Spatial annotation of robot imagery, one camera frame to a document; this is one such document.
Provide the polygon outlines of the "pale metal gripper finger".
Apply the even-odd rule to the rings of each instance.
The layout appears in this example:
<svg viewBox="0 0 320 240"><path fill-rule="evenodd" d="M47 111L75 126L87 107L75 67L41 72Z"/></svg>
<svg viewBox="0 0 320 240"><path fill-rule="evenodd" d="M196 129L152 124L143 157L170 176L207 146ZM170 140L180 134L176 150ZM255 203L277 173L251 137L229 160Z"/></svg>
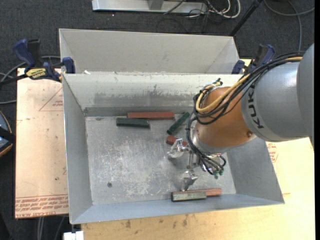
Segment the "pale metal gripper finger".
<svg viewBox="0 0 320 240"><path fill-rule="evenodd" d="M182 174L180 190L183 192L187 191L189 187L192 186L197 179L198 176L193 170L186 170Z"/></svg>
<svg viewBox="0 0 320 240"><path fill-rule="evenodd" d="M170 145L170 150L167 152L168 159L177 159L188 150L188 143L182 138L167 138L166 143Z"/></svg>

